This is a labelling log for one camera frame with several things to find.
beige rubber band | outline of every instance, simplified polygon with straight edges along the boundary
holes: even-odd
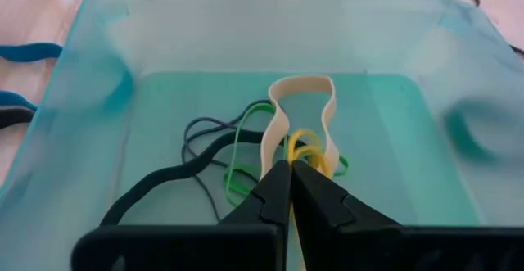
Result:
[[[298,75],[280,79],[269,87],[269,100],[275,105],[276,111],[264,131],[264,136],[260,144],[260,159],[262,162],[260,179],[273,167],[273,155],[277,150],[278,144],[287,135],[289,130],[289,119],[278,104],[278,100],[286,96],[309,92],[328,93],[331,95],[329,101],[327,101],[322,109],[320,121],[326,138],[324,159],[327,168],[334,174],[337,168],[339,154],[337,146],[335,146],[335,143],[329,135],[328,123],[335,115],[335,110],[337,109],[335,85],[331,78],[325,75]]]

translucent plastic bin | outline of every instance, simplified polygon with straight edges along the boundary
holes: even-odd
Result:
[[[84,0],[1,188],[0,270],[67,270],[75,242],[118,196],[180,163],[190,120],[230,120],[274,80],[304,73],[335,81],[330,132],[350,161],[337,182],[358,198],[403,224],[524,224],[524,166],[472,161],[445,128],[457,102],[481,98],[512,112],[516,135],[524,130],[522,63],[478,9],[453,0]],[[321,132],[325,100],[283,100],[291,130]],[[492,127],[476,133],[499,139]],[[243,162],[258,156],[242,146]],[[222,175],[210,167],[201,177],[225,216]],[[158,187],[122,221],[213,223],[192,179]]]

